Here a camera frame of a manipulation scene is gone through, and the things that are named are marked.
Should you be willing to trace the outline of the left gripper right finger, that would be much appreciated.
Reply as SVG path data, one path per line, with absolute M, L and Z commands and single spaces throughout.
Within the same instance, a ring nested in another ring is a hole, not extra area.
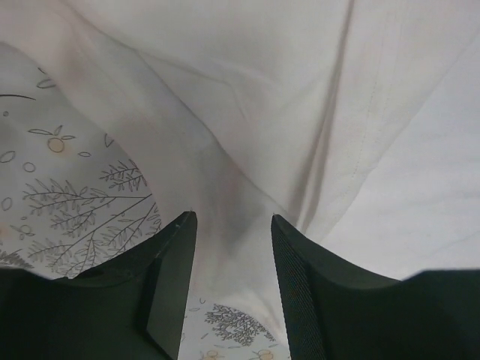
M 271 220 L 293 359 L 477 359 L 479 271 L 395 280 L 363 269 Z

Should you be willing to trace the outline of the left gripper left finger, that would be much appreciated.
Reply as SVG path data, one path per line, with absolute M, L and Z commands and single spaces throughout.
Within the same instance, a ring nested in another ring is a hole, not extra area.
M 1 270 L 3 359 L 177 359 L 197 237 L 186 211 L 74 278 Z

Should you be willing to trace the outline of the white t shirt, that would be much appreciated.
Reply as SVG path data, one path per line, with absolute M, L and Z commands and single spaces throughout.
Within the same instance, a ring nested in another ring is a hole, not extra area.
M 391 278 L 479 266 L 477 1 L 3 1 L 2 45 L 196 213 L 192 290 L 279 341 L 272 215 Z

